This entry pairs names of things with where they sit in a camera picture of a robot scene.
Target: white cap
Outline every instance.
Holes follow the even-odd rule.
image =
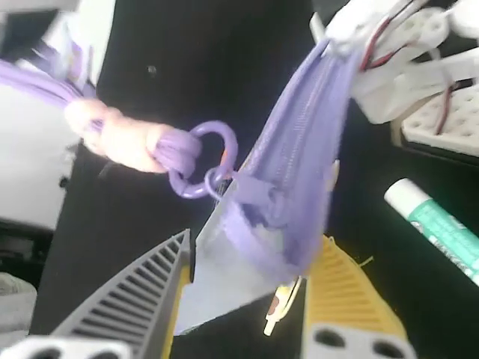
[[[384,194],[386,202],[406,219],[417,206],[430,198],[407,178],[397,181]]]

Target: white pegboard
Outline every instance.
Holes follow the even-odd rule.
[[[444,101],[444,96],[439,95],[403,121],[406,140],[479,156],[479,85],[453,92],[443,133],[435,135]]]

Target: screw hole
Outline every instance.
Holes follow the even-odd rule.
[[[405,358],[403,352],[399,350],[398,347],[388,342],[374,343],[373,350],[376,354],[382,355],[385,358],[391,358],[391,359]]]
[[[61,352],[58,349],[43,349],[33,356],[32,359],[60,359]]]
[[[104,352],[92,357],[91,359],[120,359],[120,357],[112,352]]]
[[[316,340],[317,343],[334,348],[344,348],[346,346],[343,337],[330,330],[317,331],[314,335],[314,340]]]

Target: glue stick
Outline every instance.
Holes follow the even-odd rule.
[[[479,285],[479,238],[409,179],[385,193],[386,202]]]

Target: purple zipper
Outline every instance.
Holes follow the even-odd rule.
[[[329,208],[327,184],[338,154],[359,52],[341,57],[318,44],[284,89],[234,176],[223,227],[273,281],[303,274],[320,248]]]

